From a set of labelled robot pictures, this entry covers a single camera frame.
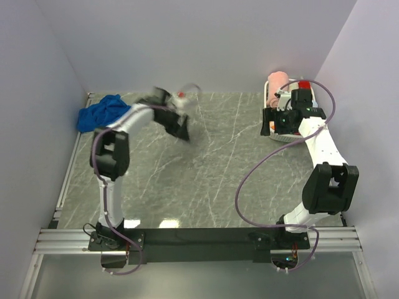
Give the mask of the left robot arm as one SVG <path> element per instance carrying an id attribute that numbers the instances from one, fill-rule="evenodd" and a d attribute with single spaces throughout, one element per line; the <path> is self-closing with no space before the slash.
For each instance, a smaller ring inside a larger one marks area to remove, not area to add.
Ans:
<path id="1" fill-rule="evenodd" d="M 180 140 L 189 141 L 185 92 L 173 96 L 162 88 L 137 100 L 119 119 L 96 128 L 90 165 L 100 189 L 100 215 L 91 241 L 118 250 L 130 243 L 124 233 L 122 182 L 130 165 L 130 142 L 142 128 L 155 122 Z"/>

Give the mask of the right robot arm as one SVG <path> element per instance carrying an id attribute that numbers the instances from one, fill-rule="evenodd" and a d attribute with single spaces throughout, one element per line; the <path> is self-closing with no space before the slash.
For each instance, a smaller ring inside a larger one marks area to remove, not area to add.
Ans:
<path id="1" fill-rule="evenodd" d="M 339 153 L 323 109 L 313 105 L 311 88 L 278 90 L 275 95 L 277 106 L 262 111 L 261 135 L 293 135 L 297 141 L 304 140 L 314 169 L 302 190 L 301 203 L 279 219 L 274 241 L 282 249 L 293 244 L 307 248 L 308 227 L 349 209 L 359 170 Z"/>

